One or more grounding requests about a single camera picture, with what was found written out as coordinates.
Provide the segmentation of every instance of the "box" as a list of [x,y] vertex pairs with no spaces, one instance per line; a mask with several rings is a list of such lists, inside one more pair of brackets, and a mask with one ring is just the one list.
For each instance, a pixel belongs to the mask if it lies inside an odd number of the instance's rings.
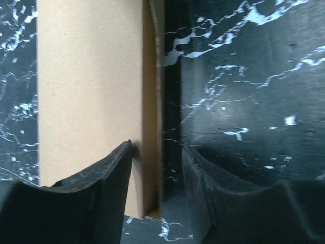
[[130,139],[125,214],[159,218],[161,125],[149,0],[38,0],[37,8],[41,185]]

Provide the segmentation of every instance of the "cardboard box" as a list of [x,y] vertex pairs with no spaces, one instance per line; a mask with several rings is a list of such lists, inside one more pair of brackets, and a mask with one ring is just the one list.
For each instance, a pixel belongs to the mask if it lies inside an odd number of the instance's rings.
[[37,8],[41,185],[82,170],[130,139],[135,156],[125,214],[159,218],[149,0],[38,0]]

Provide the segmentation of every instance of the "cardboard surface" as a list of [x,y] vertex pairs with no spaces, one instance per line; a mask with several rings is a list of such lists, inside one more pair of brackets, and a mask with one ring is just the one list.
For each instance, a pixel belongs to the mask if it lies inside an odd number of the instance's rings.
[[130,139],[135,156],[125,214],[142,218],[158,200],[149,0],[37,4],[41,185],[80,171]]

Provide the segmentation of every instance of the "brown cardboard box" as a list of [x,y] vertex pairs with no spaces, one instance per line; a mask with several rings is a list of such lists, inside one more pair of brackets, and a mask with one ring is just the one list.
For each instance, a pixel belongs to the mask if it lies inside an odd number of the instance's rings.
[[160,125],[149,0],[37,4],[41,185],[130,139],[135,157],[125,214],[150,215],[158,209]]

